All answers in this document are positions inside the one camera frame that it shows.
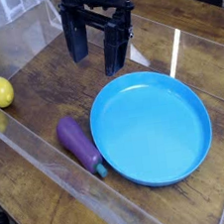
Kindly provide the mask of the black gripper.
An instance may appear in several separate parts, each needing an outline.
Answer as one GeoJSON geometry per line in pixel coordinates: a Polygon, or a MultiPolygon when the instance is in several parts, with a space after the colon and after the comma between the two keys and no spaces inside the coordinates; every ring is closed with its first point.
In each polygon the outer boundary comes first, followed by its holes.
{"type": "Polygon", "coordinates": [[[118,72],[125,64],[126,51],[129,42],[131,12],[134,4],[130,0],[60,0],[61,14],[67,48],[73,61],[80,62],[88,55],[88,41],[85,25],[88,23],[99,30],[104,29],[105,70],[108,76],[118,72]],[[112,18],[88,11],[102,8],[115,8],[112,18]]]}

